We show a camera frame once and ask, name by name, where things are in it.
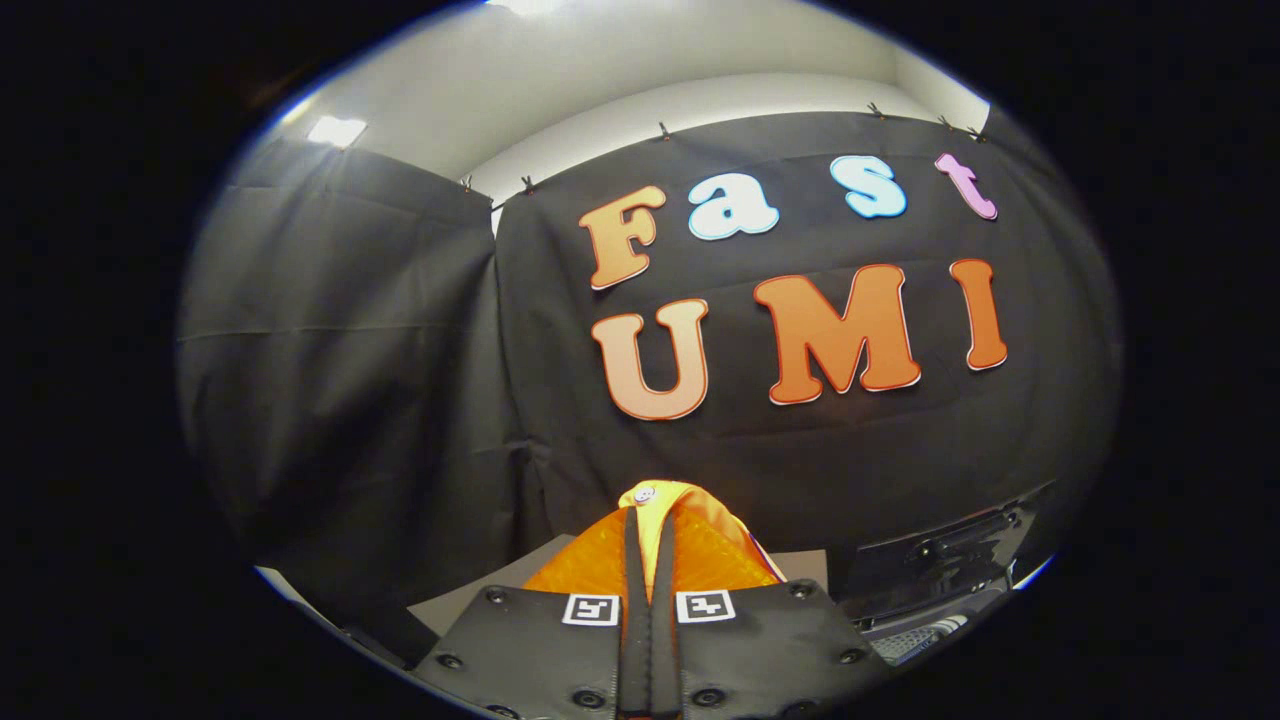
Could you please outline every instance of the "pink letter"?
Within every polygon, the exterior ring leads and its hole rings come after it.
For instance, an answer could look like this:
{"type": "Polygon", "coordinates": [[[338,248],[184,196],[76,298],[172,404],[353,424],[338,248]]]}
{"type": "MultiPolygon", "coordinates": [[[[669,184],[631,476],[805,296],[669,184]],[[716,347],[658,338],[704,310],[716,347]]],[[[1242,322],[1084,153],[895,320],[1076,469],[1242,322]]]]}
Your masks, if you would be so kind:
{"type": "Polygon", "coordinates": [[[973,170],[961,165],[950,152],[943,152],[941,158],[933,167],[942,170],[943,174],[951,178],[951,182],[956,183],[956,190],[960,191],[960,197],[969,204],[969,208],[978,214],[979,218],[986,220],[996,219],[996,204],[991,200],[983,199],[978,193],[978,188],[974,187],[974,174],[973,170]]]}

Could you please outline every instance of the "orange foam pad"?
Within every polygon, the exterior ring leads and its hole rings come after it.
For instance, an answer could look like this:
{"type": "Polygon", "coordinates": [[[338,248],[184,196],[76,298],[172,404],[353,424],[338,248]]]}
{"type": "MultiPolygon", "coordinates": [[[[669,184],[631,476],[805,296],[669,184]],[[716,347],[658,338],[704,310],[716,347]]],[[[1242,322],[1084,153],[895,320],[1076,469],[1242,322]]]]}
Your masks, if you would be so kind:
{"type": "Polygon", "coordinates": [[[626,628],[627,509],[609,512],[564,546],[525,583],[526,591],[622,596],[626,628]]]}
{"type": "Polygon", "coordinates": [[[698,512],[677,505],[672,514],[676,592],[737,591],[778,583],[758,555],[745,552],[698,512]]]}
{"type": "MultiPolygon", "coordinates": [[[[627,509],[620,507],[556,553],[525,589],[622,596],[626,616],[625,530],[627,509]]],[[[759,556],[744,552],[698,512],[672,509],[676,529],[676,591],[744,589],[778,580],[759,556]]]]}

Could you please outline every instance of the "ceiling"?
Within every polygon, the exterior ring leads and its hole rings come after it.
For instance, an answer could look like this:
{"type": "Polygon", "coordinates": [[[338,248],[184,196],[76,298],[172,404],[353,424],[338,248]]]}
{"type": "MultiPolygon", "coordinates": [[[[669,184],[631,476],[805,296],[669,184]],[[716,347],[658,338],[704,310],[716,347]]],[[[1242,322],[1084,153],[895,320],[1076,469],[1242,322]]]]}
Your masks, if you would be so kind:
{"type": "Polygon", "coordinates": [[[462,177],[612,100],[748,73],[892,85],[895,47],[797,0],[495,0],[389,38],[270,136],[301,137],[325,114],[362,118],[358,147],[462,177]]]}

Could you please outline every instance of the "black fabric backdrop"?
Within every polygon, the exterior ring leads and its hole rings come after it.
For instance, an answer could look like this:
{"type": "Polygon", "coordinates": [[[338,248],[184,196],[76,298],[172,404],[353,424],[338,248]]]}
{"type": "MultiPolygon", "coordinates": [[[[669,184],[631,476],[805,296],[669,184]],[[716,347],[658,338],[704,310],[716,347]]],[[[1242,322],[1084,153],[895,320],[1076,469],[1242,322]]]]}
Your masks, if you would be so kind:
{"type": "MultiPolygon", "coordinates": [[[[1073,492],[1102,460],[1123,365],[1119,307],[1079,205],[1043,155],[998,111],[988,142],[914,119],[797,113],[709,124],[620,149],[507,201],[498,228],[502,336],[552,532],[576,533],[645,478],[692,482],[737,514],[769,550],[847,548],[957,520],[1056,479],[1073,492]],[[998,218],[970,210],[933,163],[973,169],[998,218]],[[829,172],[840,155],[888,163],[904,214],[864,219],[829,172]],[[746,173],[781,219],[762,234],[707,242],[687,227],[698,182],[746,173]],[[589,210],[654,184],[657,238],[640,275],[593,291],[589,210]],[[1009,360],[965,364],[955,260],[995,270],[1009,360]],[[855,384],[776,406],[773,324],[753,300],[762,281],[803,274],[844,311],[858,268],[906,274],[902,305],[920,382],[881,393],[855,384]],[[668,302],[700,297],[709,389],[691,415],[643,421],[613,405],[591,325],[645,318],[639,351],[650,387],[676,382],[668,302]]],[[[865,356],[861,360],[865,366],[865,356]]]]}
{"type": "MultiPolygon", "coordinates": [[[[276,141],[247,155],[197,240],[179,315],[184,430],[253,561],[343,623],[475,580],[576,534],[645,478],[705,487],[773,551],[957,520],[1046,480],[1079,497],[1114,425],[1116,297],[1052,164],[998,110],[988,142],[920,120],[799,113],[640,142],[506,202],[360,150],[276,141]],[[933,163],[951,152],[1000,210],[978,218],[933,163]],[[864,219],[828,170],[888,163],[904,214],[864,219]],[[778,224],[707,242],[689,190],[755,177],[778,224]],[[593,291],[589,210],[648,184],[667,202],[643,274],[593,291]],[[948,266],[995,269],[1009,360],[975,373],[948,266]],[[842,310],[858,268],[906,273],[910,388],[827,386],[776,406],[773,324],[754,287],[813,279],[842,310]],[[709,389],[648,423],[613,405],[603,318],[639,313],[650,387],[676,382],[658,307],[700,297],[709,389]]],[[[833,568],[840,578],[844,568],[833,568]]]]}

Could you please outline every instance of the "orange letter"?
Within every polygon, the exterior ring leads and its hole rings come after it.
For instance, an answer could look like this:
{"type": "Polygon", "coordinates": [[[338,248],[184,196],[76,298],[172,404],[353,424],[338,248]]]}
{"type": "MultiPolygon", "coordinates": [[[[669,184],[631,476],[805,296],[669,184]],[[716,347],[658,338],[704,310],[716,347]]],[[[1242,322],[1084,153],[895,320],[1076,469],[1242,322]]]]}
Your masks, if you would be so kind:
{"type": "Polygon", "coordinates": [[[951,277],[964,288],[964,302],[969,307],[970,370],[989,370],[1009,357],[1009,347],[1000,340],[996,320],[996,299],[991,295],[991,265],[982,260],[956,260],[951,264],[951,277]]]}
{"type": "Polygon", "coordinates": [[[756,286],[755,301],[773,314],[778,342],[778,384],[769,389],[769,400],[777,405],[818,400],[822,383],[809,374],[810,352],[836,392],[847,392],[864,345],[867,370],[859,379],[865,389],[879,392],[919,382],[920,366],[911,360],[902,318],[905,279],[893,265],[858,270],[842,316],[809,278],[786,275],[756,286]]]}
{"type": "Polygon", "coordinates": [[[675,420],[684,418],[707,397],[707,355],[703,351],[705,300],[678,300],[658,309],[658,324],[671,331],[680,372],[676,387],[667,392],[649,389],[640,369],[640,347],[636,336],[644,327],[640,315],[614,315],[591,327],[591,337],[604,355],[604,379],[609,383],[613,404],[623,413],[641,420],[675,420]]]}
{"type": "Polygon", "coordinates": [[[577,227],[591,233],[595,250],[591,290],[604,290],[645,272],[649,256],[632,252],[631,240],[639,240],[640,245],[653,242],[658,228],[645,208],[662,208],[666,201],[667,196],[650,184],[582,215],[577,227]],[[627,220],[625,213],[631,209],[635,211],[627,220]]]}

